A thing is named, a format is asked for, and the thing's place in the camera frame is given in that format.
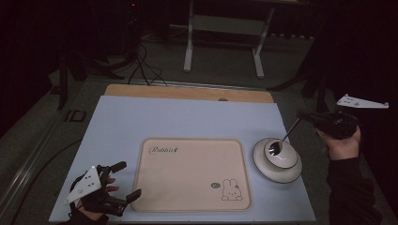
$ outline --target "black sleeve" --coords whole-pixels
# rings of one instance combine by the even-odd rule
[[[374,209],[374,185],[360,172],[358,157],[331,160],[327,178],[330,224],[380,224],[381,214]]]
[[[70,214],[70,220],[59,223],[58,225],[105,225],[108,222],[107,216],[102,216],[98,221],[91,220],[86,217],[82,212],[74,209]]]

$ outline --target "white bracket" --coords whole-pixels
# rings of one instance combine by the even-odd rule
[[[70,192],[68,197],[65,199],[64,204],[70,204],[82,197],[91,194],[92,192],[101,188],[99,174],[95,166],[85,173],[82,180],[80,180],[73,191]]]
[[[362,108],[362,109],[388,109],[389,103],[386,102],[384,104],[373,102],[369,100],[363,100],[356,97],[350,97],[348,94],[345,94],[340,100],[337,101],[337,105],[346,106],[351,108]]]

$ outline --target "white tabletop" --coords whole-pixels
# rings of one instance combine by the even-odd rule
[[[65,184],[58,196],[51,222],[68,220],[63,202],[72,182],[91,166],[112,166],[127,161],[127,168],[112,174],[120,190],[117,198],[132,193],[144,140],[148,138],[223,138],[242,144],[253,196],[252,206],[239,212],[140,213],[128,206],[124,223],[197,222],[297,222],[314,221],[301,177],[278,184],[260,173],[253,162],[255,144],[266,137],[282,138],[283,120],[275,103],[103,96],[90,121]]]

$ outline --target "table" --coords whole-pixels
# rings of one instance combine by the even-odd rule
[[[264,1],[271,3],[298,3],[297,0],[276,0]],[[274,14],[275,7],[271,7],[267,11],[267,18],[264,21],[243,20],[237,18],[225,18],[207,15],[198,15],[194,13],[193,0],[190,0],[190,14],[188,20],[188,44],[185,53],[184,71],[191,71],[191,61],[193,53],[192,34],[193,30],[205,30],[214,32],[224,32],[241,35],[259,36],[257,46],[253,49],[253,61],[257,78],[265,78],[263,66],[261,63],[260,52],[263,48],[264,41]]]
[[[252,153],[256,142],[264,136],[282,137],[286,132],[278,107],[272,102],[267,92],[110,85],[99,100],[50,221],[68,219],[69,207],[63,202],[69,194],[70,184],[92,165],[111,166],[121,160],[127,161],[126,169],[113,174],[120,186],[114,195],[124,198],[130,194],[141,144],[148,137],[239,140],[244,149],[252,206],[246,211],[197,213],[141,213],[128,207],[123,217],[110,217],[111,222],[253,224],[315,221],[301,177],[289,184],[278,184],[267,179],[254,165]]]

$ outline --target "white bowl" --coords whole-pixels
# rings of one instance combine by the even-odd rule
[[[291,168],[298,162],[298,153],[290,143],[279,139],[266,139],[264,154],[268,160],[277,167]]]
[[[299,178],[301,175],[302,164],[299,154],[297,154],[297,162],[291,168],[278,167],[271,163],[267,158],[264,149],[270,139],[259,141],[253,149],[253,159],[256,167],[265,177],[278,183],[290,183]]]

